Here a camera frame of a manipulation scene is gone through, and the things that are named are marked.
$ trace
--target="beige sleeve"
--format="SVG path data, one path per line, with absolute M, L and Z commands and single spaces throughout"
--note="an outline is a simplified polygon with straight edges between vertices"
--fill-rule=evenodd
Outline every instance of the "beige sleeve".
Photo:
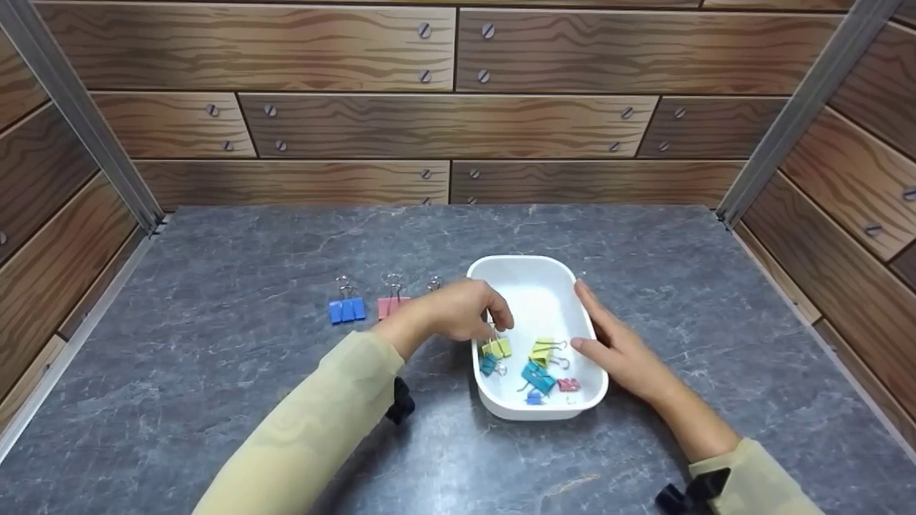
M 350 333 L 248 436 L 196 515 L 302 515 L 394 402 L 404 360 L 371 333 Z
M 718 515 L 823 515 L 798 483 L 758 442 L 745 438 L 735 451 L 690 466 L 692 477 L 719 468 L 732 474 L 718 499 Z

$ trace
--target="left hand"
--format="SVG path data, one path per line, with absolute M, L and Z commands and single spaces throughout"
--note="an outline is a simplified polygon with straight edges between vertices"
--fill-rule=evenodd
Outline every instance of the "left hand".
M 515 326 L 502 295 L 486 281 L 462 279 L 405 303 L 372 331 L 407 360 L 433 334 L 457 341 L 489 339 L 493 327 L 481 318 L 484 312 L 490 312 L 498 331 Z

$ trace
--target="metal pole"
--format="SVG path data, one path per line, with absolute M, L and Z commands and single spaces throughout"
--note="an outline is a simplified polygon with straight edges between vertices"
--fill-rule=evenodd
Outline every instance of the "metal pole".
M 827 41 L 715 211 L 734 227 L 884 28 L 901 0 L 858 0 Z
M 164 214 L 29 0 L 0 0 L 0 26 L 124 203 L 152 234 Z

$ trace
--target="wooden wall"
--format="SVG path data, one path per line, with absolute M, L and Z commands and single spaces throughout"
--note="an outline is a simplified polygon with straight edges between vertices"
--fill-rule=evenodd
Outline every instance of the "wooden wall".
M 852 4 L 36 1 L 167 210 L 715 206 Z
M 737 233 L 916 445 L 914 7 L 878 34 Z
M 0 32 L 0 432 L 137 238 L 133 216 Z

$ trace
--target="hand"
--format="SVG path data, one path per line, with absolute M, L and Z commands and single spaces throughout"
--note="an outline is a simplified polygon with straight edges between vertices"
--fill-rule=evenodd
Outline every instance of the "hand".
M 406 361 L 433 334 L 457 341 L 490 338 L 493 327 L 481 318 L 484 312 L 490 312 L 498 331 L 515 326 L 502 295 L 485 281 L 462 279 L 405 303 L 372 331 Z
M 578 279 L 575 293 L 592 318 L 598 340 L 573 338 L 572 348 L 594 361 L 620 386 L 654 403 L 683 384 L 628 325 L 608 311 Z

